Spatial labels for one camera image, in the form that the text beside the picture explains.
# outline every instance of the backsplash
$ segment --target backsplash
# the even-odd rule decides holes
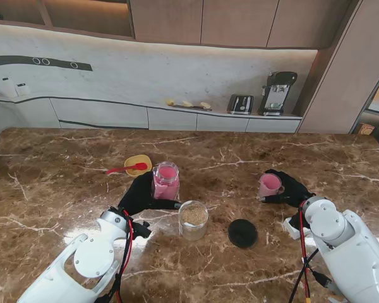
[[[285,105],[291,112],[316,50],[225,49],[109,40],[34,28],[0,25],[0,56],[28,56],[85,62],[83,71],[57,66],[8,64],[2,79],[26,83],[32,94],[94,98],[164,106],[183,100],[207,102],[224,112],[233,93],[254,95],[257,109],[270,71],[295,71],[298,81]]]

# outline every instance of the red spatula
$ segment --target red spatula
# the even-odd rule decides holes
[[[110,169],[110,170],[107,170],[106,174],[109,175],[113,172],[123,172],[127,169],[145,170],[147,169],[147,164],[141,162],[141,163],[136,163],[134,166],[126,166],[126,167],[121,167],[119,169]]]

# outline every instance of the kitchen island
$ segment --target kitchen island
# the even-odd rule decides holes
[[[356,212],[379,240],[379,146],[369,136],[7,129],[0,134],[0,302],[16,301],[74,237],[98,232],[95,219],[133,180],[104,172],[137,154],[177,164],[180,201],[204,202],[210,218],[205,237],[190,242],[179,236],[177,211],[135,215],[153,232],[133,242],[124,302],[287,302],[302,262],[299,242],[281,223],[296,209],[256,197],[270,168]],[[238,218],[257,227],[251,249],[227,237]],[[312,239],[306,245],[308,254],[315,249]],[[117,246],[121,256],[124,241]],[[319,255],[312,266],[325,270]],[[330,294],[312,278],[310,289],[313,302]],[[302,300],[300,286],[295,302]]]

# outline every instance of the espresso machine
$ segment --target espresso machine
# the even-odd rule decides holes
[[[296,82],[298,74],[293,71],[276,71],[270,73],[267,85],[263,86],[263,100],[258,109],[262,116],[281,116],[284,103],[291,86]]]

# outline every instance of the small yellow container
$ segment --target small yellow container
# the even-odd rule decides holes
[[[143,175],[146,172],[150,172],[152,170],[152,161],[151,159],[146,156],[146,155],[137,155],[130,157],[126,159],[124,166],[134,166],[137,163],[146,163],[147,164],[147,169],[145,170],[137,170],[137,169],[127,169],[126,173],[130,175],[131,177],[137,177],[139,175]]]

